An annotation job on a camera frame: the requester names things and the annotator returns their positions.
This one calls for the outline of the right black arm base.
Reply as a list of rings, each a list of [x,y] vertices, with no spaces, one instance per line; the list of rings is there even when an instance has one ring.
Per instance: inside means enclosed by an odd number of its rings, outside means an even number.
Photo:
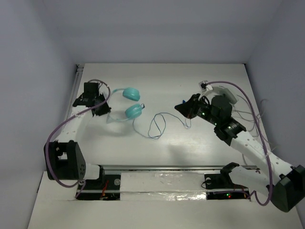
[[[249,199],[247,187],[228,183],[221,174],[205,174],[201,187],[206,191],[207,200]]]

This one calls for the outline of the teal cat-ear headphones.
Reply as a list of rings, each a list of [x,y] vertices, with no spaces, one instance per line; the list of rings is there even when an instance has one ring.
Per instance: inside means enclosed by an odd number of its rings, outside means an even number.
[[[123,108],[126,108],[124,111],[121,109],[119,111],[112,112],[110,111],[107,114],[106,123],[114,123],[114,122],[126,122],[129,120],[134,120],[142,115],[143,109],[145,105],[140,103],[140,92],[138,89],[127,87],[127,88],[117,88],[111,92],[109,102],[112,100],[112,97],[115,94],[120,94],[125,101],[129,103],[123,106],[123,102],[120,101],[119,105]]]

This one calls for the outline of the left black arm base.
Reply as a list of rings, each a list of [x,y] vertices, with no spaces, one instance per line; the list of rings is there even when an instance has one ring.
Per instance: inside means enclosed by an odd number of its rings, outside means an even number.
[[[102,179],[86,180],[86,184],[78,186],[77,200],[120,200],[121,175],[106,174]]]

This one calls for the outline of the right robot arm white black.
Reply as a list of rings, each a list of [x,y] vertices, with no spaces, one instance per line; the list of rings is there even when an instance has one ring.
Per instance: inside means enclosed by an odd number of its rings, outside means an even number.
[[[241,185],[259,192],[282,212],[289,212],[305,197],[305,168],[293,166],[255,140],[246,128],[232,118],[232,103],[225,95],[211,101],[194,94],[174,108],[185,118],[200,117],[215,126],[216,136],[240,152],[260,169],[251,173],[238,163],[231,162],[221,169],[220,182],[224,187]]]

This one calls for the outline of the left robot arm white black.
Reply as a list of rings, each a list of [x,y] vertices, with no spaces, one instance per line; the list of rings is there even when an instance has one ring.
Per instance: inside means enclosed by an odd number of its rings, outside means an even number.
[[[111,111],[111,90],[101,80],[89,80],[83,93],[72,104],[70,117],[57,126],[47,138],[44,156],[48,177],[59,185],[72,188],[88,178],[87,165],[80,140],[89,121]]]

